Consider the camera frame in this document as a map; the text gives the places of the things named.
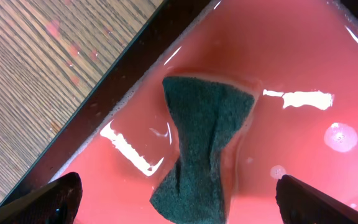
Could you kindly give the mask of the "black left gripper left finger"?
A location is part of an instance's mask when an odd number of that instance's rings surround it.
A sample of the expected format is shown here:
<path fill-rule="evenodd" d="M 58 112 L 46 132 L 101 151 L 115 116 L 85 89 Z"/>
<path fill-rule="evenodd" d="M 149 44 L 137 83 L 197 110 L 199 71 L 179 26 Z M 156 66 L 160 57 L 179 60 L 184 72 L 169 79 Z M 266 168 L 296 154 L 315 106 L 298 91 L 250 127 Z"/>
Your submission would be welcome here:
<path fill-rule="evenodd" d="M 62 223 L 75 221 L 82 183 L 78 173 L 70 172 L 57 180 L 0 208 L 0 224 Z"/>

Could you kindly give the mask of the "green and pink sponge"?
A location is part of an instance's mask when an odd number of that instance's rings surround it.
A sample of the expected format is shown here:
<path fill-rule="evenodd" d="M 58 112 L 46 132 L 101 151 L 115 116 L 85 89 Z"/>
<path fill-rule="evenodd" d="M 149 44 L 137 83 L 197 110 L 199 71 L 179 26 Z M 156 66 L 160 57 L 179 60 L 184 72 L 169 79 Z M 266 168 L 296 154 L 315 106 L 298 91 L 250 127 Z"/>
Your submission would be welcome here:
<path fill-rule="evenodd" d="M 221 154 L 255 98 L 232 85 L 195 77 L 167 77 L 162 85 L 180 155 L 150 203 L 173 223 L 225 223 Z"/>

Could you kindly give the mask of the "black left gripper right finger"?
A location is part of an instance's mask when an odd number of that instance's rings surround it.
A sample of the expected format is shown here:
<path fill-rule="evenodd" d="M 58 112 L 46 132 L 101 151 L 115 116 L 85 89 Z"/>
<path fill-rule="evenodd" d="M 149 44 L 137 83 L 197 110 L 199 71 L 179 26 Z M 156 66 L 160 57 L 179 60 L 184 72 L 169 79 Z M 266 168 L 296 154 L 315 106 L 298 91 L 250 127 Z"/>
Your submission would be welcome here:
<path fill-rule="evenodd" d="M 277 181 L 275 198 L 284 224 L 358 224 L 358 211 L 291 175 Z"/>

